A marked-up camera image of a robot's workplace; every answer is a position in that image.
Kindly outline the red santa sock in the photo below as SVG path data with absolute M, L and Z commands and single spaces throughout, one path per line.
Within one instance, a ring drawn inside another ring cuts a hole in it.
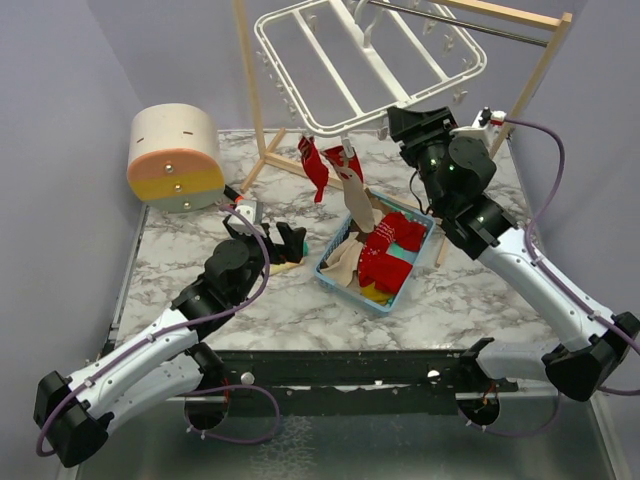
M 302 135 L 298 142 L 298 151 L 303 171 L 316 188 L 315 203 L 321 203 L 329 182 L 329 170 L 323 164 L 313 136 Z

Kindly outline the red beige reindeer sock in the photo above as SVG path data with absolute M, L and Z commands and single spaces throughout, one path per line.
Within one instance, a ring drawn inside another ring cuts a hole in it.
M 376 217 L 370 199 L 365 192 L 364 176 L 355 152 L 348 155 L 342 145 L 321 152 L 330 163 L 336 176 L 342 182 L 344 204 L 352 220 L 364 233 L 371 233 L 376 227 Z

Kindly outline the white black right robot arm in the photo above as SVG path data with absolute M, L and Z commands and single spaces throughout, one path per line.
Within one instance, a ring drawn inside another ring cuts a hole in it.
M 450 243 L 506 281 L 557 335 L 549 344 L 485 342 L 459 367 L 461 383 L 481 391 L 494 379 L 547 381 L 575 401 L 604 391 L 630 350 L 639 320 L 614 313 L 581 290 L 486 192 L 497 172 L 489 148 L 513 119 L 485 108 L 460 127 L 447 107 L 387 110 L 389 135 L 421 179 L 433 216 Z

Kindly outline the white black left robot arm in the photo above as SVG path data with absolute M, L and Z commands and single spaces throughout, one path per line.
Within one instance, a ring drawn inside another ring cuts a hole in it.
M 219 395 L 228 403 L 236 393 L 255 391 L 277 402 L 263 387 L 232 383 L 205 340 L 259 298 L 272 266 L 303 259 L 306 231 L 280 222 L 285 241 L 275 244 L 268 225 L 232 216 L 245 230 L 225 220 L 229 239 L 150 325 L 87 366 L 69 375 L 52 371 L 39 381 L 33 414 L 40 429 L 38 456 L 77 466 L 120 427 L 173 397 Z

